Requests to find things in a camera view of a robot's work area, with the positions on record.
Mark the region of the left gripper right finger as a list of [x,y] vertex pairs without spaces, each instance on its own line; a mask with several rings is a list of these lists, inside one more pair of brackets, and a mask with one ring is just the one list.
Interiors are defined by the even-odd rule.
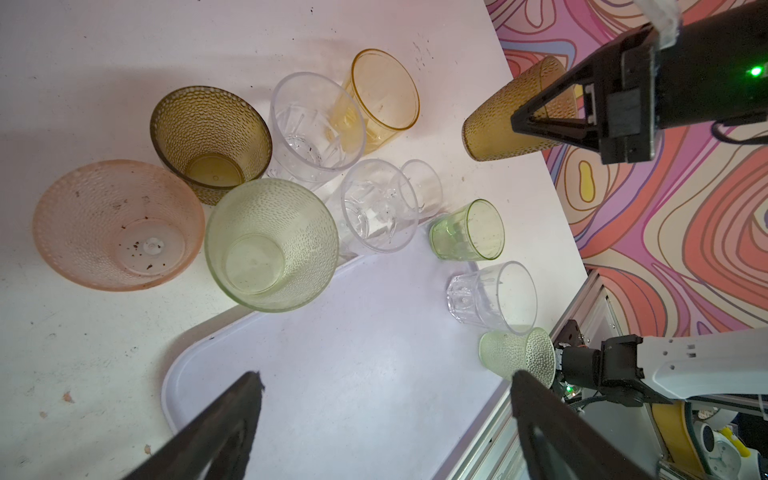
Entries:
[[650,479],[529,372],[510,388],[512,415],[531,479]]

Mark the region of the dark amber textured cup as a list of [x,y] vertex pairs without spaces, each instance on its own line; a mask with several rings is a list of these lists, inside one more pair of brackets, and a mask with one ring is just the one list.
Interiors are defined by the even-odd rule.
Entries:
[[217,87],[168,93],[154,107],[149,130],[162,163],[210,206],[262,177],[272,158],[271,133],[259,112]]

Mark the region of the clear faceted glass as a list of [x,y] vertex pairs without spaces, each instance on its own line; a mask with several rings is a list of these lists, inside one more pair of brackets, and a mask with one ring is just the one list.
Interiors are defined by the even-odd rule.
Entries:
[[398,167],[381,159],[353,166],[326,206],[344,258],[397,252],[410,243],[419,223],[414,187]]
[[524,336],[538,317],[538,294],[529,270],[509,261],[457,275],[448,283],[447,305],[460,323]]

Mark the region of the small green glass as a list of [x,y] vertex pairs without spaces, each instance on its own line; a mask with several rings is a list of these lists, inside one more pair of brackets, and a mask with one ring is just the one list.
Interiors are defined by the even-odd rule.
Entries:
[[496,207],[476,199],[435,220],[429,241],[433,253],[443,260],[495,260],[505,247],[505,228]]

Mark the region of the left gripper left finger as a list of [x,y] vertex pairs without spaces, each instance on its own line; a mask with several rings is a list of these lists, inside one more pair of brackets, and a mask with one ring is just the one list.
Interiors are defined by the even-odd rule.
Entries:
[[129,479],[242,479],[256,435],[265,387],[248,371]]

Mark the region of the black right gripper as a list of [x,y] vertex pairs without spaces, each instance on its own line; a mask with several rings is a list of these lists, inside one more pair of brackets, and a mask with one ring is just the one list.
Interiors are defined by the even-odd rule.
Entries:
[[[512,129],[534,135],[528,153],[568,144],[599,152],[605,165],[651,161],[657,137],[657,54],[658,34],[651,25],[620,35],[526,102],[512,115]],[[592,120],[535,117],[574,85],[591,88]]]

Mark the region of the olive amber textured cup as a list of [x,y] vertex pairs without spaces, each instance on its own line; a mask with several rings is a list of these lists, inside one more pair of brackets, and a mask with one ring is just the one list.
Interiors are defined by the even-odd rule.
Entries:
[[470,157],[478,162],[494,161],[556,146],[556,141],[514,132],[511,116],[565,73],[557,58],[547,56],[479,106],[462,126],[462,141]]

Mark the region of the tall pale green cup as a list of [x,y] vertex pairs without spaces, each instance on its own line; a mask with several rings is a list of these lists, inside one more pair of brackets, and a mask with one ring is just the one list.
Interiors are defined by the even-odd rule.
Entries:
[[281,313],[311,303],[330,284],[339,234],[313,192],[266,178],[234,188],[214,207],[204,253],[229,298],[255,311]]

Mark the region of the small clear glass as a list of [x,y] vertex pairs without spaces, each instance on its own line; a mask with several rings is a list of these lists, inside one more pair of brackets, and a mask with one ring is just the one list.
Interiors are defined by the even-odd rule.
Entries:
[[419,218],[426,220],[434,217],[444,200],[443,186],[437,172],[427,162],[419,159],[407,161],[401,171],[414,188]]

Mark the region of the yellow smooth cup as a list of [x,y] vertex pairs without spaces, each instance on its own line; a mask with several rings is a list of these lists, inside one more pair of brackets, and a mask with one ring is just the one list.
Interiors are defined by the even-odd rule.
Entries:
[[338,97],[331,125],[344,133],[365,130],[365,154],[370,154],[409,130],[417,122],[421,102],[407,69],[389,53],[369,48],[354,58]]

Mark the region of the pale green textured cup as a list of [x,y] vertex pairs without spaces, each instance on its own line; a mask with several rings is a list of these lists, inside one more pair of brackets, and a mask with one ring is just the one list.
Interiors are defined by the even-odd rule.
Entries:
[[530,373],[545,388],[550,388],[555,379],[555,349],[547,331],[540,327],[525,336],[486,332],[480,337],[478,355],[486,369],[508,381],[519,370]]

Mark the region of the lavender plastic tray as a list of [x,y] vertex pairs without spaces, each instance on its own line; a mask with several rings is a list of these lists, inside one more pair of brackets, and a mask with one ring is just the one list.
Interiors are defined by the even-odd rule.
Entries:
[[265,390],[249,479],[444,478],[500,399],[478,327],[446,288],[475,265],[438,259],[423,235],[340,268],[313,302],[252,313],[181,353],[161,405],[189,424],[243,373]]

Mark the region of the pink textured cup back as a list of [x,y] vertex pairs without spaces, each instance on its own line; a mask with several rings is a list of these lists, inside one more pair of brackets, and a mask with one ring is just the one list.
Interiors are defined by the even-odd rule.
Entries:
[[102,291],[146,290],[180,275],[198,255],[205,215],[192,189],[134,160],[92,163],[40,198],[32,234],[64,278]]

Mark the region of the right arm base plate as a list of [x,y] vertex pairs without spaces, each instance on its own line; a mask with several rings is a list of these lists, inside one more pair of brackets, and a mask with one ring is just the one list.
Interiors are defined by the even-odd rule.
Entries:
[[558,324],[552,342],[556,349],[586,346],[579,324],[574,319],[564,320]]

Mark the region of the clear tumbler back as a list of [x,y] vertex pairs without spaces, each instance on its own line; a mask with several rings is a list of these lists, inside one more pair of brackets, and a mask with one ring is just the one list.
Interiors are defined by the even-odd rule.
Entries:
[[310,190],[351,168],[366,147],[357,102],[338,83],[313,72],[293,73],[277,84],[269,129],[273,153],[266,176]]

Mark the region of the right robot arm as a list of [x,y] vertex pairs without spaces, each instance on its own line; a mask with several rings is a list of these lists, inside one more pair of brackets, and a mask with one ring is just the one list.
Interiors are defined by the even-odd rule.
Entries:
[[603,165],[550,149],[546,163],[585,265],[638,343],[579,347],[566,379],[618,372],[614,399],[693,399],[767,390],[767,125],[668,129],[653,161]]

